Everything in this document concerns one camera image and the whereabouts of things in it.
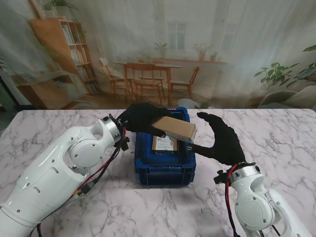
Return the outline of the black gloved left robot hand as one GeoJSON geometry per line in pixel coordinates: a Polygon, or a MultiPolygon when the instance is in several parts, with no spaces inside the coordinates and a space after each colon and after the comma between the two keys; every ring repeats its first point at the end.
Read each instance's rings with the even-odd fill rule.
{"type": "Polygon", "coordinates": [[[129,106],[117,119],[127,131],[165,137],[164,131],[152,126],[155,121],[162,117],[172,117],[172,114],[167,109],[158,108],[149,103],[138,103],[129,106]]]}

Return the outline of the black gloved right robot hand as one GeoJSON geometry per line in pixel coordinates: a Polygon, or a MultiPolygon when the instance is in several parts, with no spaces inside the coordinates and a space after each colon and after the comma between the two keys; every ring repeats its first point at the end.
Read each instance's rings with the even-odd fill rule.
{"type": "Polygon", "coordinates": [[[209,123],[214,132],[215,142],[212,147],[191,144],[187,147],[188,150],[207,158],[213,158],[225,165],[233,166],[246,161],[239,138],[233,128],[216,115],[199,112],[197,116],[209,123]]]}

